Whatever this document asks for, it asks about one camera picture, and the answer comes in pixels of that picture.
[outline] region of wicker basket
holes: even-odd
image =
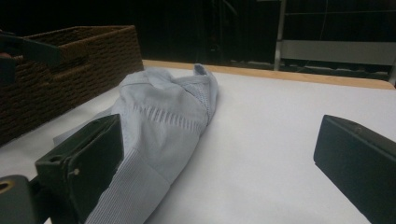
[[[62,61],[48,66],[14,57],[15,83],[0,86],[0,145],[143,70],[133,26],[73,27],[25,38],[57,46]]]

